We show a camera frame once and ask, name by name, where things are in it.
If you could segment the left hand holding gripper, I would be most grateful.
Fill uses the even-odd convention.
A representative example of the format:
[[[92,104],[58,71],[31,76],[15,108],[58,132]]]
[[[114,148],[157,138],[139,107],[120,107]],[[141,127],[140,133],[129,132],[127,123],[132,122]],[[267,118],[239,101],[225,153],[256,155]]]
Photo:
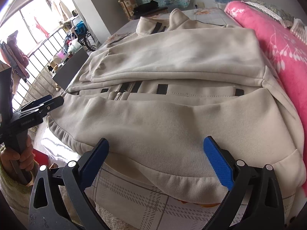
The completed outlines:
[[[4,170],[11,177],[15,174],[11,161],[19,161],[19,168],[25,171],[31,171],[34,167],[33,145],[30,136],[26,139],[26,148],[22,154],[18,154],[13,149],[4,148],[1,151],[1,162]]]

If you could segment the green knit sleeve forearm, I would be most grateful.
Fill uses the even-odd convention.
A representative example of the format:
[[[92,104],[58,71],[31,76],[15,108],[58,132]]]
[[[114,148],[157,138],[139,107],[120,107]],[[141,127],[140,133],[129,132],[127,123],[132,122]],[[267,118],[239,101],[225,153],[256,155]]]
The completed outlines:
[[[29,184],[23,185],[17,181],[14,174],[12,177],[6,173],[1,162],[1,192],[8,205],[16,215],[17,219],[26,227],[29,227],[29,203],[32,187],[39,164],[34,160],[34,167],[30,172],[32,180]]]

